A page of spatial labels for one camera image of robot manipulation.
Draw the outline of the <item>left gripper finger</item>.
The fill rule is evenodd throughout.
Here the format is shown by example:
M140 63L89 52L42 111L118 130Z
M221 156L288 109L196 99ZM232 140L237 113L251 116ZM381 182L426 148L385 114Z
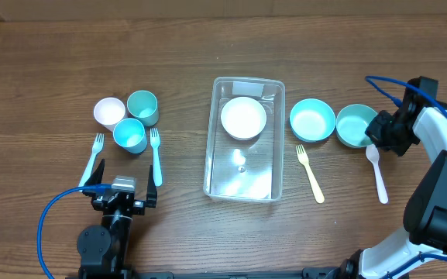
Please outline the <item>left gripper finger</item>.
M157 189L153 179L153 165L150 165L148 184L146 190L146 207L155 208L157 202Z
M94 186L102 183L102 177L105 169L105 160L102 159L92 175L85 181L84 186ZM86 196L98 196L105 192L104 188L95 188L93 190L84 190L82 193Z

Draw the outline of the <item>white spoon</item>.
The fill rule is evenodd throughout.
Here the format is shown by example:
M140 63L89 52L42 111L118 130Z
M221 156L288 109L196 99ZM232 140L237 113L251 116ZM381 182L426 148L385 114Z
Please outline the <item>white spoon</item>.
M374 144L371 144L366 147L366 158L373 165L373 171L379 201L382 204L387 204L389 202L389 198L387 195L387 189L383 182L382 174L380 172L380 166L379 166L380 154Z

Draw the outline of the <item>blue cup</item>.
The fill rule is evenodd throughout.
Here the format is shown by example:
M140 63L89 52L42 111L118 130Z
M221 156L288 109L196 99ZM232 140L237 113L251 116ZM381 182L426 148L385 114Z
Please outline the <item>blue cup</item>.
M147 146L146 130L138 119L121 120L114 128L113 138L117 145L130 153L142 153Z

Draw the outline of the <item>blue bowl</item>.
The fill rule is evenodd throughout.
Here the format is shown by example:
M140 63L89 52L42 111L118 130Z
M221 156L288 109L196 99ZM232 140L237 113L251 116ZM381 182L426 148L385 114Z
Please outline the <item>blue bowl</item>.
M307 98L291 109L290 125L300 140L313 143L326 140L335 130L335 113L322 100Z

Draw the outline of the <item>yellow fork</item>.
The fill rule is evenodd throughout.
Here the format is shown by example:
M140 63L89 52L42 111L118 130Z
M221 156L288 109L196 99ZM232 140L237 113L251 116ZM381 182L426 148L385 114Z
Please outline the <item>yellow fork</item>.
M296 153L297 153L297 158L298 158L299 162L304 166L304 169L306 170L315 201L318 204L323 203L325 201L325 197L324 197L324 195L321 191L321 188L318 184L318 181L316 180L316 177L311 169L310 161L309 161L308 155L305 151L305 148L301 144L296 145Z

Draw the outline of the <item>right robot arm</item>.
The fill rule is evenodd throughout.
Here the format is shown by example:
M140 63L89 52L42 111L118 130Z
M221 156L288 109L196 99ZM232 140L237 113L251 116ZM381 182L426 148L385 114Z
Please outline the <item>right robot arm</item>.
M405 101L394 114L380 112L366 134L399 156L420 143L431 166L407 202L402 228L356 251L329 277L405 278L431 260L447 261L447 104Z

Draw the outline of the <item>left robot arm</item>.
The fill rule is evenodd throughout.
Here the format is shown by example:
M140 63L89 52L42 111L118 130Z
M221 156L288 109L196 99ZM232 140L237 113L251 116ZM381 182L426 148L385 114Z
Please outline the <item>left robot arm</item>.
M118 176L112 184L104 184L102 161L81 187L83 195L91 199L92 208L102 213L101 223L85 228L77 238L81 256L79 278L133 279L139 275L126 264L132 217L144 215L147 208L155 208L157 189L150 167L146 198L138 200L136 179Z

